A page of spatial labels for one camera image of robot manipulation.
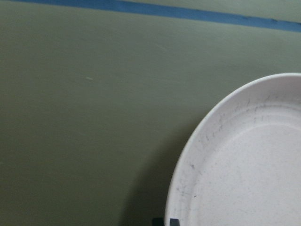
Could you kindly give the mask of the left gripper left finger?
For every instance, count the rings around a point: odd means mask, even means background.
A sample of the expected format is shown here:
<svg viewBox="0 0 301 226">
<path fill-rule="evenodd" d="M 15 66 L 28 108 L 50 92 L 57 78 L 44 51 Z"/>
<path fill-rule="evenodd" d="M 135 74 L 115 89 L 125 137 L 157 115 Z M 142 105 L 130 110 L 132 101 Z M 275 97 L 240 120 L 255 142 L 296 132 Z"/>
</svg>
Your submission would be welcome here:
<svg viewBox="0 0 301 226">
<path fill-rule="evenodd" d="M 164 226 L 163 218 L 153 218 L 152 219 L 152 226 Z"/>
</svg>

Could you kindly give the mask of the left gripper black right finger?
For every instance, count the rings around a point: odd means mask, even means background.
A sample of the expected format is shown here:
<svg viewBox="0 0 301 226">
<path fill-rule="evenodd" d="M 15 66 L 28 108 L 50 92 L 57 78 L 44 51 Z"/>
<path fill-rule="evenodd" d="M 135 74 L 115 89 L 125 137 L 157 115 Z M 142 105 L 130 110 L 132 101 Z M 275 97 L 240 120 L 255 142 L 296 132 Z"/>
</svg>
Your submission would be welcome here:
<svg viewBox="0 0 301 226">
<path fill-rule="evenodd" d="M 170 226 L 180 226 L 180 221 L 179 219 L 176 218 L 171 218 L 169 221 Z"/>
</svg>

